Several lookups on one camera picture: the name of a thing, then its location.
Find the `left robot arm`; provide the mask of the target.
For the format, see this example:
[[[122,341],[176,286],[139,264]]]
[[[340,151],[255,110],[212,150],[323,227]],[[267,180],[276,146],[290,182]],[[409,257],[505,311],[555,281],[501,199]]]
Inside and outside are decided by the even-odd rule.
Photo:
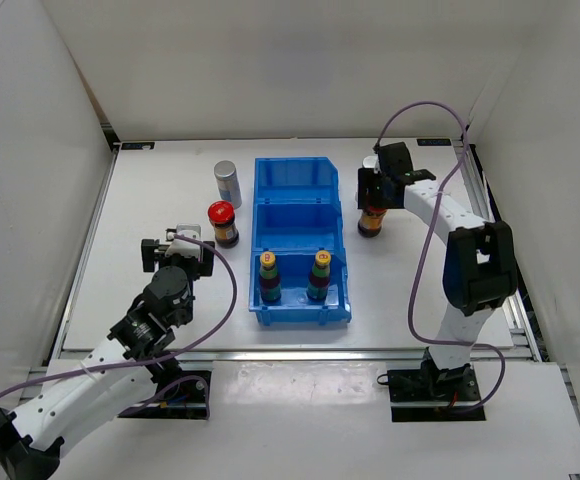
[[[175,330],[193,319],[195,281],[222,256],[192,232],[166,244],[145,239],[150,282],[106,338],[74,369],[35,379],[45,388],[12,410],[0,408],[0,466],[10,479],[48,479],[81,440],[117,416],[168,416],[192,398],[209,399],[208,375],[181,368],[168,352]]]

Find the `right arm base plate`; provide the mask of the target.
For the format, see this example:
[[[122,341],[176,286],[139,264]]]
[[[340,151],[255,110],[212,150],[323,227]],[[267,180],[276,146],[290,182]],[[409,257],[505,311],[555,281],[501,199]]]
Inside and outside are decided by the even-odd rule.
[[[484,407],[464,413],[481,401],[473,369],[467,377],[432,393],[419,370],[388,370],[377,378],[387,387],[393,423],[482,422]]]

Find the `yellow-cap sauce bottle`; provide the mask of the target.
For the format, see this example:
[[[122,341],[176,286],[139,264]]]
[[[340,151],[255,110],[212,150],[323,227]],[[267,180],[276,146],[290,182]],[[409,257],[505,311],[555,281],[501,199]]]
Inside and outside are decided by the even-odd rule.
[[[274,303],[281,298],[281,277],[272,251],[264,251],[259,258],[259,289],[266,303]]]
[[[331,254],[327,250],[319,250],[315,254],[314,263],[306,288],[309,298],[322,301],[327,297],[331,276]]]

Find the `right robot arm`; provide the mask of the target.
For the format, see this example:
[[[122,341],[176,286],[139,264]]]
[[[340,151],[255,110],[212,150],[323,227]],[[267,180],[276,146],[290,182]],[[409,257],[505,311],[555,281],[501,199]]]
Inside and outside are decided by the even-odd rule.
[[[446,248],[442,287],[447,308],[436,337],[427,343],[417,386],[430,399],[455,393],[470,373],[470,355],[487,319],[518,288],[513,233],[445,194],[436,177],[413,166],[405,143],[377,145],[357,175],[358,229],[377,235],[388,210],[402,209],[428,227]]]

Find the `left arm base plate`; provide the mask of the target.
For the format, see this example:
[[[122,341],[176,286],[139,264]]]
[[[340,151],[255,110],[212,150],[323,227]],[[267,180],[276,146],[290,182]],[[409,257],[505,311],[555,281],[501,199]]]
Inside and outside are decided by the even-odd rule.
[[[184,381],[157,399],[141,401],[118,415],[124,419],[208,420],[211,370],[184,371]]]

